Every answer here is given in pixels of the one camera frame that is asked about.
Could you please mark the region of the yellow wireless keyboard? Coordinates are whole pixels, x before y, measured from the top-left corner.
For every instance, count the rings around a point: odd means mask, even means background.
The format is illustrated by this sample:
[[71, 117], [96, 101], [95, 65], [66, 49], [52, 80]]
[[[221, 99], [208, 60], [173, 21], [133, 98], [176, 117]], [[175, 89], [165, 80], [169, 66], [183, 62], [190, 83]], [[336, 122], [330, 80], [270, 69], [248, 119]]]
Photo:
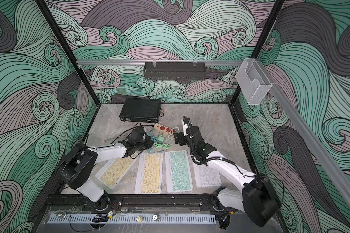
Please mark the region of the yellow wireless keyboard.
[[111, 159], [97, 172], [95, 177], [109, 189], [114, 189], [133, 166], [135, 160], [130, 157]]
[[163, 153], [143, 153], [139, 156], [139, 165], [135, 183], [135, 194], [160, 194], [162, 186]]

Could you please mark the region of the green wireless keyboard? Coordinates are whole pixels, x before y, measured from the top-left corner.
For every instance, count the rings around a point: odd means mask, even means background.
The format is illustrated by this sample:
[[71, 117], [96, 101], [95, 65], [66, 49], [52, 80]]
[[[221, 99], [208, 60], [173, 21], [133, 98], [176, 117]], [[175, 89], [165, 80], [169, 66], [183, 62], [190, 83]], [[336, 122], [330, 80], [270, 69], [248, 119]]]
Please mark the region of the green wireless keyboard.
[[166, 152], [165, 165], [168, 193], [193, 190], [190, 164], [186, 150]]

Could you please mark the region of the white wireless keyboard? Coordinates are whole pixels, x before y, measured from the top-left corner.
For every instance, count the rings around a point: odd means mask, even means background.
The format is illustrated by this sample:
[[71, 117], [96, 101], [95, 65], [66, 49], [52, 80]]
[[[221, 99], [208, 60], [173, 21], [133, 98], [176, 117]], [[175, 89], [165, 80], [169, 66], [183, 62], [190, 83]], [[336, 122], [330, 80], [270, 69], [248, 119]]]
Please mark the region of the white wireless keyboard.
[[221, 186], [220, 174], [205, 165], [193, 164], [194, 177], [198, 187]]

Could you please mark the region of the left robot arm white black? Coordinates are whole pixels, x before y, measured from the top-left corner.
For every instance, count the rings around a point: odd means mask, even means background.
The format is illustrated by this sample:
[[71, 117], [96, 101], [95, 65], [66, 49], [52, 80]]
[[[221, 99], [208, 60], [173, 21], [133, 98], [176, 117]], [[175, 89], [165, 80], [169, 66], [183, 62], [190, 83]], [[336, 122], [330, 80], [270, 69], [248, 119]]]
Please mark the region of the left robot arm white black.
[[128, 138], [115, 144], [102, 147], [77, 144], [60, 160], [55, 171], [71, 189], [77, 190], [93, 203], [100, 203], [107, 198], [105, 191], [90, 177], [94, 166], [103, 161], [140, 153], [151, 148], [153, 144], [144, 127], [134, 127]]

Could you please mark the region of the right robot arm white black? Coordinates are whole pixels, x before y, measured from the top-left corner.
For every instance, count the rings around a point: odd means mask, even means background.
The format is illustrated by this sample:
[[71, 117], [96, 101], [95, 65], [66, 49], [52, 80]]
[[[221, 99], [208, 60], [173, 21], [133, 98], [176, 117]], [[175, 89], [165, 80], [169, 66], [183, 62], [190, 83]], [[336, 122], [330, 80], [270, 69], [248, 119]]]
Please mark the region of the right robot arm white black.
[[239, 167], [202, 138], [199, 128], [186, 125], [174, 132], [175, 143], [187, 145], [194, 164], [206, 166], [227, 178], [238, 190], [223, 188], [216, 198], [223, 207], [243, 211], [259, 227], [263, 227], [279, 211], [281, 201], [270, 178]]

